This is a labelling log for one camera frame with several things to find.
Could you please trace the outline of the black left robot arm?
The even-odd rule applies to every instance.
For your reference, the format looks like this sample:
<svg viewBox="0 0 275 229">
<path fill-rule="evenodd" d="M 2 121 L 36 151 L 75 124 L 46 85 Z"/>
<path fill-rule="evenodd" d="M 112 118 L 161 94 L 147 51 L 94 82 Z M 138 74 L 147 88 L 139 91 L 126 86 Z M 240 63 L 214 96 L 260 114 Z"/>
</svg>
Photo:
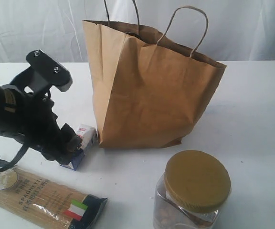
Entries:
<svg viewBox="0 0 275 229">
<path fill-rule="evenodd" d="M 68 125 L 59 127 L 50 91 L 25 92 L 15 85 L 0 86 L 0 136 L 32 148 L 47 160 L 70 163 L 82 139 Z"/>
</svg>

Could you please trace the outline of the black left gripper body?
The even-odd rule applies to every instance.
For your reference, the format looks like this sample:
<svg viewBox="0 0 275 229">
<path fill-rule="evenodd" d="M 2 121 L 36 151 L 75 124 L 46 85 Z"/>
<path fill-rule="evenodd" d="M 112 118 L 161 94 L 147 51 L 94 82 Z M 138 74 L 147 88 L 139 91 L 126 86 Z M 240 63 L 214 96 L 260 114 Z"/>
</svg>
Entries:
<svg viewBox="0 0 275 229">
<path fill-rule="evenodd" d="M 51 83 L 2 86 L 5 94 L 1 136 L 31 148 L 58 148 L 61 131 L 52 111 Z"/>
</svg>

